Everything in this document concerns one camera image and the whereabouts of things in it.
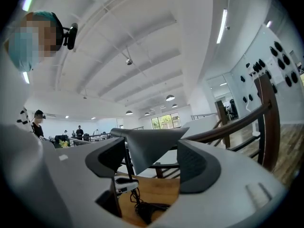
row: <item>wooden table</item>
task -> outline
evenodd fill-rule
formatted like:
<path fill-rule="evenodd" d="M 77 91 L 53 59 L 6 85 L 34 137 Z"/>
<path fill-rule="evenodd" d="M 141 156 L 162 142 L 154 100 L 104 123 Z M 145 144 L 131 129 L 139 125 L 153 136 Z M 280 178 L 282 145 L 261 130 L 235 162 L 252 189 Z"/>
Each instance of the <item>wooden table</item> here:
<path fill-rule="evenodd" d="M 139 181 L 141 199 L 147 203 L 173 204 L 178 197 L 180 179 L 157 179 L 134 176 Z M 130 202 L 131 192 L 124 193 L 119 197 L 119 206 L 123 220 L 128 223 L 146 227 L 147 224 L 136 214 L 135 203 Z M 156 211 L 152 215 L 152 221 L 161 216 L 163 211 Z"/>

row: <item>man in black shirt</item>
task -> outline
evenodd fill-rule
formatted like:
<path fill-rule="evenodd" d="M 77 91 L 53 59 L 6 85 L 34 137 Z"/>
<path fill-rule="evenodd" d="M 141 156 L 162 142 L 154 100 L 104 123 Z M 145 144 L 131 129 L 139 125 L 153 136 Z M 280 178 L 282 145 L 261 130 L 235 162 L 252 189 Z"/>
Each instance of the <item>man in black shirt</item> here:
<path fill-rule="evenodd" d="M 32 123 L 32 129 L 33 129 L 33 133 L 40 139 L 43 140 L 44 139 L 44 135 L 43 135 L 43 131 L 42 131 L 42 127 L 40 126 L 40 123 L 43 122 L 43 119 L 45 119 L 46 117 L 44 116 L 43 112 L 41 110 L 37 110 L 35 112 L 35 118 L 34 118 L 34 122 Z"/>
<path fill-rule="evenodd" d="M 81 129 L 81 126 L 79 125 L 76 131 L 77 139 L 82 140 L 82 135 L 84 135 L 84 131 Z"/>

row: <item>ceiling beam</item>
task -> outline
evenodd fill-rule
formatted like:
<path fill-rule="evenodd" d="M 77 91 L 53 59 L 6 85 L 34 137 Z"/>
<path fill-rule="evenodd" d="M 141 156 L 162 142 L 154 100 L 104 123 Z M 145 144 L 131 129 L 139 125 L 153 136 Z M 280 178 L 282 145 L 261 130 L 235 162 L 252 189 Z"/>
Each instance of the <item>ceiling beam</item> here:
<path fill-rule="evenodd" d="M 171 58 L 179 56 L 181 53 L 180 51 L 176 48 L 172 51 L 166 52 L 165 54 L 156 57 L 153 59 L 152 63 L 150 62 L 145 62 L 144 64 L 138 66 L 137 68 L 127 72 L 125 75 L 119 77 L 117 80 L 113 81 L 110 85 L 108 85 L 106 88 L 103 88 L 98 95 L 103 96 L 104 94 L 108 93 L 110 90 L 114 89 L 115 87 L 119 86 L 123 82 L 127 81 L 128 79 L 140 74 L 142 71 L 145 71 L 155 65 L 158 65 L 160 63 L 163 63 Z"/>
<path fill-rule="evenodd" d="M 163 29 L 167 26 L 171 26 L 176 23 L 175 18 L 172 16 L 172 14 L 166 14 L 165 16 L 159 17 L 157 20 L 154 21 L 153 24 L 145 25 L 142 27 L 139 31 L 136 32 L 135 40 L 133 40 L 131 37 L 124 38 L 122 41 L 120 41 L 119 46 L 114 47 L 111 46 L 111 50 L 108 53 L 105 53 L 106 57 L 102 58 L 100 61 L 102 61 L 101 64 L 96 63 L 95 67 L 88 72 L 88 74 L 85 76 L 85 80 L 81 82 L 81 84 L 77 88 L 77 92 L 80 93 L 94 78 L 94 76 L 103 69 L 103 67 L 108 64 L 113 58 L 115 58 L 118 54 L 121 53 L 121 51 L 124 51 L 126 47 L 130 47 L 133 45 L 136 41 L 145 38 L 147 35 L 154 33 L 160 29 Z"/>
<path fill-rule="evenodd" d="M 152 97 L 155 97 L 155 96 L 158 96 L 158 95 L 162 95 L 163 93 L 166 93 L 166 92 L 168 92 L 168 91 L 175 90 L 175 89 L 182 88 L 182 87 L 183 87 L 183 83 L 179 83 L 179 84 L 174 85 L 174 86 L 172 86 L 172 87 L 168 87 L 168 88 L 162 90 L 161 92 L 158 91 L 158 92 L 149 94 L 149 95 L 147 95 L 147 96 L 145 96 L 145 97 L 139 98 L 139 99 L 137 99 L 137 100 L 128 102 L 125 106 L 130 106 L 130 105 L 139 103 L 139 102 L 141 102 L 141 101 L 148 100 L 148 99 L 150 99 L 150 98 L 152 98 Z"/>
<path fill-rule="evenodd" d="M 159 85 L 161 83 L 166 82 L 167 80 L 176 78 L 176 77 L 181 76 L 181 75 L 182 75 L 182 70 L 180 69 L 180 70 L 175 71 L 173 73 L 167 74 L 167 75 L 165 75 L 165 76 L 163 76 L 161 78 L 153 80 L 153 84 L 147 83 L 145 85 L 138 86 L 135 89 L 130 90 L 130 91 L 126 92 L 125 94 L 118 96 L 117 98 L 115 98 L 114 101 L 118 102 L 118 101 L 124 100 L 125 98 L 128 98 L 128 97 L 130 97 L 130 96 L 132 96 L 134 94 L 137 94 L 137 93 L 139 93 L 139 92 L 141 92 L 143 90 L 146 90 L 146 89 L 148 89 L 148 88 L 150 88 L 150 87 L 152 87 L 154 85 Z"/>

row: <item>person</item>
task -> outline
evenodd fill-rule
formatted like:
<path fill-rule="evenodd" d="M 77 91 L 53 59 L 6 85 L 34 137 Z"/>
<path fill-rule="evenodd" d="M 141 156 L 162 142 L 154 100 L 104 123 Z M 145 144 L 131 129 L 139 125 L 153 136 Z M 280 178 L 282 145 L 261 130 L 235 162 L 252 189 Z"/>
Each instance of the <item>person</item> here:
<path fill-rule="evenodd" d="M 95 131 L 94 131 L 94 133 L 93 133 L 93 135 L 99 135 L 100 133 L 99 133 L 99 130 L 98 129 L 96 129 Z"/>
<path fill-rule="evenodd" d="M 15 124 L 25 131 L 32 131 L 24 108 L 31 85 L 25 81 L 24 74 L 60 49 L 63 33 L 58 21 L 51 12 L 28 13 L 14 24 L 13 32 L 3 43 L 0 50 L 0 82 L 9 90 L 0 91 L 0 98 L 6 99 L 1 102 L 2 124 Z"/>
<path fill-rule="evenodd" d="M 78 126 L 76 130 L 77 139 L 82 140 L 82 135 L 84 135 L 84 131 L 81 129 L 81 126 Z"/>
<path fill-rule="evenodd" d="M 41 123 L 43 123 L 43 119 L 45 116 L 41 110 L 37 110 L 35 112 L 34 122 L 32 123 L 32 132 L 40 139 L 44 140 L 43 130 L 41 127 Z"/>

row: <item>window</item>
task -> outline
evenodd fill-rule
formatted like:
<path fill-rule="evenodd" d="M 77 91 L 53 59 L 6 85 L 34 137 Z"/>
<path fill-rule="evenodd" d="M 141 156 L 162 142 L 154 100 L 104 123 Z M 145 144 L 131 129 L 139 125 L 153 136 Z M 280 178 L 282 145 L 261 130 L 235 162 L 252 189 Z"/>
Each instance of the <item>window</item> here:
<path fill-rule="evenodd" d="M 181 127 L 180 116 L 178 113 L 152 118 L 151 122 L 153 129 L 170 129 Z"/>

